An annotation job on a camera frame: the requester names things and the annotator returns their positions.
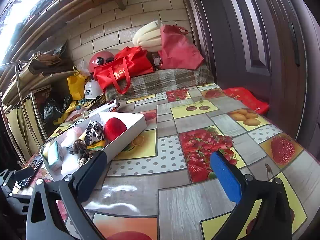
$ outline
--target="black phone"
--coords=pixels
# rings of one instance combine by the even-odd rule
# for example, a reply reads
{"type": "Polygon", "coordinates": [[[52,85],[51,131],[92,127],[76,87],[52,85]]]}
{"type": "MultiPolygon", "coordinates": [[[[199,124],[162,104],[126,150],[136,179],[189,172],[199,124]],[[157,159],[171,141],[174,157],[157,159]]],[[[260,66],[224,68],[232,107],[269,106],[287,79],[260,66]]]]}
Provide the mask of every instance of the black phone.
{"type": "MultiPolygon", "coordinates": [[[[29,164],[29,166],[31,168],[33,168],[34,172],[33,175],[35,174],[36,170],[39,168],[39,166],[42,164],[42,158],[41,156],[34,156],[32,162],[29,164]]],[[[30,177],[27,177],[25,179],[22,179],[20,181],[18,181],[18,186],[21,187],[28,187],[29,186],[29,182],[31,181],[33,175],[31,175],[30,177]]]]}

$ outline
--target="helmet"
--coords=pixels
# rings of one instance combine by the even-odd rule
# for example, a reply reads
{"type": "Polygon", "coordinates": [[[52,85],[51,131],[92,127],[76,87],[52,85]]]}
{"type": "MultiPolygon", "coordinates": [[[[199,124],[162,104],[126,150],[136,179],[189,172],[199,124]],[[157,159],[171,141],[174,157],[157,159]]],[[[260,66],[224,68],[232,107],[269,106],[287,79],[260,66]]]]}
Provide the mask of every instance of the helmet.
{"type": "Polygon", "coordinates": [[[84,87],[85,99],[95,99],[103,93],[99,83],[95,80],[89,81],[84,87]]]}
{"type": "Polygon", "coordinates": [[[93,73],[95,67],[114,61],[114,59],[115,59],[115,56],[107,50],[97,52],[90,59],[90,62],[89,62],[90,73],[93,73]]]}

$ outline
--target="screw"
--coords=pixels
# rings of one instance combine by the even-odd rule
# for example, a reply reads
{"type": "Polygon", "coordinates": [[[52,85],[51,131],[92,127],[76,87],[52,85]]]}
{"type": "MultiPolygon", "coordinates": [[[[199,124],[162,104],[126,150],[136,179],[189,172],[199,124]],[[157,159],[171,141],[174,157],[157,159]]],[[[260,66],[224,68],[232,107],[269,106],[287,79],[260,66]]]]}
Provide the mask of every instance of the screw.
{"type": "Polygon", "coordinates": [[[251,174],[246,174],[246,175],[244,176],[244,178],[245,178],[245,180],[247,180],[247,181],[252,181],[252,180],[253,180],[253,176],[252,176],[251,174]]]}
{"type": "Polygon", "coordinates": [[[280,178],[275,178],[274,181],[276,184],[282,184],[282,180],[280,178]]]}
{"type": "Polygon", "coordinates": [[[43,179],[37,179],[37,181],[36,181],[36,184],[37,185],[40,185],[40,184],[42,184],[43,183],[43,179]]]}
{"type": "Polygon", "coordinates": [[[68,175],[66,175],[66,176],[64,177],[64,180],[65,180],[65,181],[70,181],[70,180],[72,180],[72,178],[73,178],[73,176],[72,176],[71,174],[68,174],[68,175]]]}

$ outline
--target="black plastic bag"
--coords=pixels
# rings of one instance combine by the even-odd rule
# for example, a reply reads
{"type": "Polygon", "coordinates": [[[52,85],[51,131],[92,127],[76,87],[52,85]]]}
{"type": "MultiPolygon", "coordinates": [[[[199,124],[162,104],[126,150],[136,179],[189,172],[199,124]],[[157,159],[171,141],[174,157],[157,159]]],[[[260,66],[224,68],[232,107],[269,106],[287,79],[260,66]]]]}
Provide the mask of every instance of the black plastic bag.
{"type": "Polygon", "coordinates": [[[52,98],[48,98],[44,105],[43,121],[53,122],[62,116],[59,104],[52,98]]]}
{"type": "Polygon", "coordinates": [[[72,98],[71,98],[71,95],[68,95],[64,98],[63,100],[63,106],[62,106],[62,113],[64,113],[70,106],[72,102],[72,98]]]}

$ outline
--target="brown door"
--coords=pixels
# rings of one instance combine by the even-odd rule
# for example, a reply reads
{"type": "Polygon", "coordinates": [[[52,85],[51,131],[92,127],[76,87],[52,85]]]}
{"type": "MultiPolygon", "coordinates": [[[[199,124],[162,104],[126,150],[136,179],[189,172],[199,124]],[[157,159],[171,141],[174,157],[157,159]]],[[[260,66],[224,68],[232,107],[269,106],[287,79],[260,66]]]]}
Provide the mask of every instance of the brown door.
{"type": "Polygon", "coordinates": [[[199,45],[222,88],[268,101],[268,117],[296,137],[306,89],[299,22],[290,0],[185,0],[199,45]]]}

